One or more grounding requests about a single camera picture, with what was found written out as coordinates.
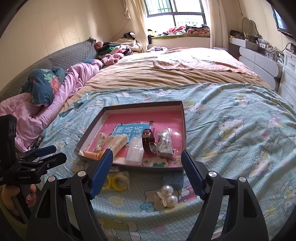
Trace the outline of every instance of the pearl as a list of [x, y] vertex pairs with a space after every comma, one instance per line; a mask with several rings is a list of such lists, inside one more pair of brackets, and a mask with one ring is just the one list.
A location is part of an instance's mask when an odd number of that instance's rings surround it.
[[160, 191], [164, 196], [170, 196], [173, 194], [174, 189], [171, 185], [164, 185]]
[[170, 195], [167, 198], [167, 207], [174, 207], [178, 203], [178, 197], [175, 195]]

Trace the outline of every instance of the metal screw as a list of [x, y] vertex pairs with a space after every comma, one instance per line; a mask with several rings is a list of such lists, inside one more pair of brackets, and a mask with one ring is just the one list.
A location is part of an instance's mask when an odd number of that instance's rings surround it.
[[216, 177], [217, 176], [217, 173], [213, 172], [213, 171], [210, 171], [209, 172], [209, 176], [210, 177]]
[[246, 178], [245, 177], [239, 177], [239, 180], [244, 183], [246, 181]]
[[49, 182], [53, 182], [55, 180], [55, 177], [54, 176], [50, 176], [49, 178], [48, 178], [48, 181]]
[[85, 176], [85, 174], [86, 174], [85, 171], [80, 171], [80, 172], [78, 172], [78, 176], [79, 176], [79, 177], [83, 177], [83, 176]]

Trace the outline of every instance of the light blue bedding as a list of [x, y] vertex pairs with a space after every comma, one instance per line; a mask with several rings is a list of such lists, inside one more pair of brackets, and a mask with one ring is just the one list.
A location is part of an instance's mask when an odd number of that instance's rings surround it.
[[[187, 148], [197, 161], [222, 177], [244, 176], [259, 200], [269, 239], [281, 229], [296, 204], [295, 112], [273, 90], [251, 84], [198, 84], [149, 90], [127, 89], [86, 94], [43, 132], [41, 147], [56, 145], [67, 162], [48, 171], [66, 178], [88, 165], [74, 148], [103, 106], [182, 100]], [[129, 172], [130, 191], [102, 191], [94, 211], [109, 240], [186, 240], [203, 202], [185, 177], [175, 190], [179, 203], [158, 211], [151, 201], [161, 188], [161, 174]], [[227, 198], [216, 225], [222, 230]], [[71, 222], [77, 226], [69, 205]]]

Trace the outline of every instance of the gray quilted headboard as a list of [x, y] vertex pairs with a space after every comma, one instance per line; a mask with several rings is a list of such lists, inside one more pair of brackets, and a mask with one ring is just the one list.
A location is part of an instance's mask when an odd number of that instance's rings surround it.
[[70, 66], [84, 62], [89, 58], [96, 57], [96, 50], [94, 49], [95, 40], [89, 39], [87, 41], [71, 45], [54, 52], [43, 59], [38, 60], [26, 68], [23, 72], [18, 74], [12, 81], [10, 81], [0, 91], [0, 102], [18, 94], [20, 87], [28, 80], [28, 75], [34, 69], [51, 69], [54, 67], [62, 67], [64, 70]]

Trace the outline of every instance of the orange coil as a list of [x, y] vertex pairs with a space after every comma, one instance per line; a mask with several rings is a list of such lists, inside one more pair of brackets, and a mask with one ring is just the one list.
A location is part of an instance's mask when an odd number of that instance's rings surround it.
[[83, 155], [85, 157], [95, 159], [95, 160], [100, 160], [100, 158], [102, 157], [101, 152], [100, 153], [95, 153], [95, 152], [92, 152], [92, 151], [84, 151]]

